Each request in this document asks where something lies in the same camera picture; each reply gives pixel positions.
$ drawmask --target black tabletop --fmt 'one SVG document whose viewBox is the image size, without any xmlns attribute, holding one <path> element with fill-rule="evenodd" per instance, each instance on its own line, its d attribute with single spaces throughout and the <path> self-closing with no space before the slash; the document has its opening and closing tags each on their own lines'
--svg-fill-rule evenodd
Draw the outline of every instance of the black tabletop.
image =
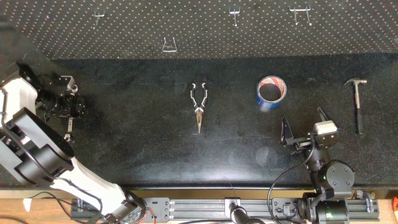
<svg viewBox="0 0 398 224">
<path fill-rule="evenodd" d="M 355 170 L 355 187 L 398 188 L 398 55 L 361 54 L 218 60 L 58 60 L 73 72 L 87 112 L 75 121 L 77 159 L 100 177 L 131 188 L 268 188 L 304 160 L 280 147 L 281 116 L 296 138 L 319 122 L 317 107 L 341 129 L 332 158 Z M 259 111 L 256 87 L 268 76 L 287 84 L 282 104 Z M 359 86 L 364 137 L 355 133 Z M 205 82 L 208 102 L 198 134 L 189 92 Z M 52 118 L 61 135 L 67 120 Z M 0 168 L 3 189 L 19 187 Z M 309 189 L 304 167 L 277 187 Z"/>
</svg>

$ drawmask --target blue tape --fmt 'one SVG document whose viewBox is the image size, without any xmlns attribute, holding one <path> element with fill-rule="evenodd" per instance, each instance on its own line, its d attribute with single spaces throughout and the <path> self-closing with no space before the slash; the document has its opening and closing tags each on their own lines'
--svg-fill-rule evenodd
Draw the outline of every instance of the blue tape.
<svg viewBox="0 0 398 224">
<path fill-rule="evenodd" d="M 268 101 L 260 95 L 260 87 L 263 85 L 275 85 L 280 90 L 280 98 L 275 101 Z M 257 102 L 259 108 L 263 112 L 268 112 L 270 109 L 275 108 L 280 105 L 280 102 L 285 98 L 287 92 L 287 87 L 285 82 L 276 76 L 268 76 L 263 78 L 257 86 Z"/>
</svg>

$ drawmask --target hammer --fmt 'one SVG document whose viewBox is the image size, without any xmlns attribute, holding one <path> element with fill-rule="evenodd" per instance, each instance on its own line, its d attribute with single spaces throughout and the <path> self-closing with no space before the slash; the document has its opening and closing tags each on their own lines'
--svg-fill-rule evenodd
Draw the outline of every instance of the hammer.
<svg viewBox="0 0 398 224">
<path fill-rule="evenodd" d="M 355 87 L 355 105 L 356 105 L 356 129 L 358 134 L 363 134 L 363 126 L 362 126 L 362 116 L 361 116 L 361 107 L 359 105 L 359 93 L 358 93 L 358 84 L 366 84 L 367 80 L 362 80 L 359 78 L 352 78 L 348 80 L 345 84 L 353 82 Z"/>
</svg>

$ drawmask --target black rubber grip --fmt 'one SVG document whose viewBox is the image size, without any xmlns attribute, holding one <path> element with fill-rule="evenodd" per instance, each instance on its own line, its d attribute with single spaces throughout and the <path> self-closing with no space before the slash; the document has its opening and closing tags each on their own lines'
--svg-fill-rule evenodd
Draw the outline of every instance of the black rubber grip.
<svg viewBox="0 0 398 224">
<path fill-rule="evenodd" d="M 198 104 L 197 104 L 197 102 L 195 101 L 195 87 L 196 87 L 196 85 L 192 83 L 192 89 L 191 89 L 191 102 L 192 102 L 193 107 L 194 107 L 195 109 L 197 109 L 197 108 L 198 108 Z"/>
<path fill-rule="evenodd" d="M 356 129 L 358 134 L 363 134 L 361 108 L 356 109 Z"/>
<path fill-rule="evenodd" d="M 204 83 L 201 86 L 203 87 L 203 101 L 201 102 L 200 108 L 205 109 L 207 103 L 207 89 Z"/>
</svg>

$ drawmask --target hammer head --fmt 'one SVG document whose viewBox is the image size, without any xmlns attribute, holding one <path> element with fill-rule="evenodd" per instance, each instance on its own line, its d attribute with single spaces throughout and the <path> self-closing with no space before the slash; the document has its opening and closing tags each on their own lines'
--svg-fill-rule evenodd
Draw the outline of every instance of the hammer head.
<svg viewBox="0 0 398 224">
<path fill-rule="evenodd" d="M 352 78 L 352 79 L 348 80 L 345 84 L 347 84 L 349 82 L 353 82 L 354 85 L 358 85 L 358 84 L 366 84 L 368 81 L 362 80 L 360 78 Z"/>
</svg>

